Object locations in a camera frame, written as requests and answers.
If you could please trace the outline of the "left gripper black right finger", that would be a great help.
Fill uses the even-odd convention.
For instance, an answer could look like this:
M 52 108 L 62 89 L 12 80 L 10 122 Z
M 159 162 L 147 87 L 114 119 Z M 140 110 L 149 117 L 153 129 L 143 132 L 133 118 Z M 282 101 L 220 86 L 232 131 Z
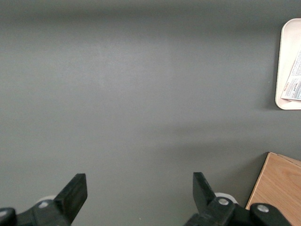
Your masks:
M 227 197 L 218 197 L 201 172 L 193 173 L 193 198 L 198 213 L 187 226 L 290 226 L 291 223 L 274 206 L 254 203 L 244 209 Z

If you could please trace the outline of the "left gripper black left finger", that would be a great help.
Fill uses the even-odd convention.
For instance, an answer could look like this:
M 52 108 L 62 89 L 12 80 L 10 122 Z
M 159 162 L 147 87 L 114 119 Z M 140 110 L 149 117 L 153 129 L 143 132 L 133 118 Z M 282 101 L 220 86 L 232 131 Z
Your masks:
M 11 207 L 0 209 L 2 226 L 70 226 L 87 199 L 87 179 L 76 174 L 54 199 L 46 199 L 17 214 Z

